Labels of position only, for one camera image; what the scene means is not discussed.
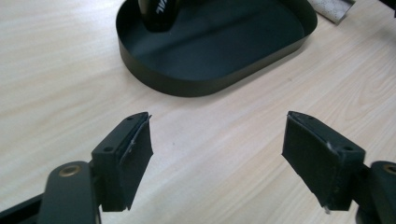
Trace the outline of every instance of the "black oval tray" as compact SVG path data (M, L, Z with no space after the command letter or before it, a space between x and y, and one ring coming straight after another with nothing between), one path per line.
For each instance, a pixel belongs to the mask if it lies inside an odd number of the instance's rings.
M297 50L317 26L306 0L186 0L171 30L151 33L137 0L117 17L120 54L156 91L203 96Z

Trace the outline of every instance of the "black object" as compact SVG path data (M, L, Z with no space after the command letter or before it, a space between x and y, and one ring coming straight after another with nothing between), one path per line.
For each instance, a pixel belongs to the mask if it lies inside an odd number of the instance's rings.
M363 164L365 151L321 121L289 112L282 155L322 207L347 211L361 224L396 223L396 163Z
M130 208L152 156L149 114L123 120L92 152L90 163L54 169L46 190L0 213L0 223L100 223L103 211Z
M180 0L138 0L142 21L151 32L168 31L177 17Z
M306 0L182 1L170 30L152 33L138 2L117 16L120 55L156 91L203 96L297 50L318 19Z

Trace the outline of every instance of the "wood grain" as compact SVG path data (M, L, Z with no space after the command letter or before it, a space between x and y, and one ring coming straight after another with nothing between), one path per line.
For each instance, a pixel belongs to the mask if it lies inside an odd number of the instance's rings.
M304 46L224 91L156 92L123 65L122 1L0 3L0 210L44 190L51 170L89 161L125 117L150 120L154 156L130 212L103 223L355 223L326 215L280 153L289 110L396 161L396 20L360 0L338 26L318 16Z

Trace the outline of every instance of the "wooden table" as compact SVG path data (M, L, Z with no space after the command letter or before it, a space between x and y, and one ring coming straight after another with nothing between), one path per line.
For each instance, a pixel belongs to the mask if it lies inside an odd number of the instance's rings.
M396 20L359 0L296 53L198 98L145 86L124 66L121 0L0 3L0 210L43 192L51 170L89 161L125 117L148 111L152 157L132 210L103 223L355 223L326 215L281 156L286 115L314 116L396 161Z

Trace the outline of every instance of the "gray object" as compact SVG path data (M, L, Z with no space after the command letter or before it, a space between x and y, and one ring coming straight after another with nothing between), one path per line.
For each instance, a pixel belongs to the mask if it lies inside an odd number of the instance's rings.
M349 9L355 4L353 0L308 0L314 10L335 24L339 24Z

